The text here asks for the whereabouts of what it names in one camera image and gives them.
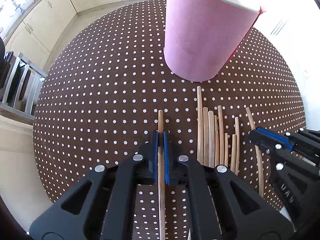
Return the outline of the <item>white door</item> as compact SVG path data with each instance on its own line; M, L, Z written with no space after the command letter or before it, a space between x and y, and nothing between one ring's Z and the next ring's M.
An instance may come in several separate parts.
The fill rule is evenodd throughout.
M308 129L319 129L319 7L314 0L256 0L254 25L277 48L297 82Z

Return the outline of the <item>metal storage rack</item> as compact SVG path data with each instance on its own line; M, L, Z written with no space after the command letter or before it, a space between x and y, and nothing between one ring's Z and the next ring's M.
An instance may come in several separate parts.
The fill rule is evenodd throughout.
M1 110L33 120L47 73L22 53L9 66L1 81Z

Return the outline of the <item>pink cylindrical holder cup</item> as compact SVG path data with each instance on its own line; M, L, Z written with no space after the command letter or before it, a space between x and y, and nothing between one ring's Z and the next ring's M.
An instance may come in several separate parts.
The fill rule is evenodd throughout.
M189 81L212 79L262 13L256 0L167 0L167 66Z

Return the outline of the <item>brown polka dot tablecloth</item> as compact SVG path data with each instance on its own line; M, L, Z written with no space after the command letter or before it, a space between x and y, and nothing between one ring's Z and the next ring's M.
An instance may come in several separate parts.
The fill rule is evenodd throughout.
M42 86L34 152L44 190L56 202L98 164L116 166L157 128L197 154L197 83L175 75L163 56L165 0L133 3L89 24L63 49ZM305 127L296 81L275 46L251 29L225 66L202 82L202 104L222 108L224 132L240 131L239 176L258 188L256 126L278 133Z

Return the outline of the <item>lower kitchen cabinets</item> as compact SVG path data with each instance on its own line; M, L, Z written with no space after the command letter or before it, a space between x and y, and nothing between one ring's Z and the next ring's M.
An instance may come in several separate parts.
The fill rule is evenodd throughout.
M22 53L42 68L78 13L123 1L130 0L38 0L8 31L5 48L15 55Z

